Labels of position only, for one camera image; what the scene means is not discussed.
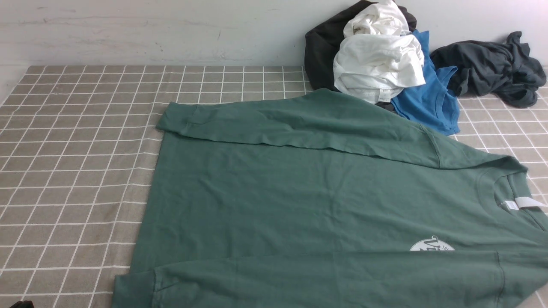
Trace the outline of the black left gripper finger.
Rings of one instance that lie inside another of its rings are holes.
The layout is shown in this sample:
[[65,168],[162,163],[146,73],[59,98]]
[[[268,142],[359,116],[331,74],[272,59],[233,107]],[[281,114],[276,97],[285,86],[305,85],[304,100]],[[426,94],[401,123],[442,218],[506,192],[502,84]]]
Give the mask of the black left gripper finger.
[[35,308],[35,306],[32,301],[18,301],[12,304],[10,308]]

